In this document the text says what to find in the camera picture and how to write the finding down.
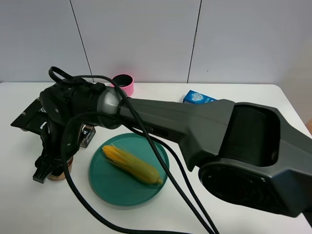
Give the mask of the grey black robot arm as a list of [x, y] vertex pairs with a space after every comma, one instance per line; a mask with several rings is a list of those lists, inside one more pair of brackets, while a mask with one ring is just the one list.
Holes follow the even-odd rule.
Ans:
[[40, 93], [49, 118], [108, 129], [144, 129], [179, 145], [189, 171], [226, 202], [312, 218], [312, 140], [273, 107], [221, 99], [205, 104], [122, 98], [102, 84], [55, 84]]

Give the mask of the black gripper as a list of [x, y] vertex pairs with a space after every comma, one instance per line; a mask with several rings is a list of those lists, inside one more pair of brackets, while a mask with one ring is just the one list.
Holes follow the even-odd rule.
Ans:
[[56, 168], [62, 166], [61, 140], [70, 119], [78, 114], [96, 112], [102, 84], [61, 85], [54, 84], [40, 93], [40, 102], [48, 115], [41, 132], [44, 151], [35, 162], [33, 180], [44, 183]]

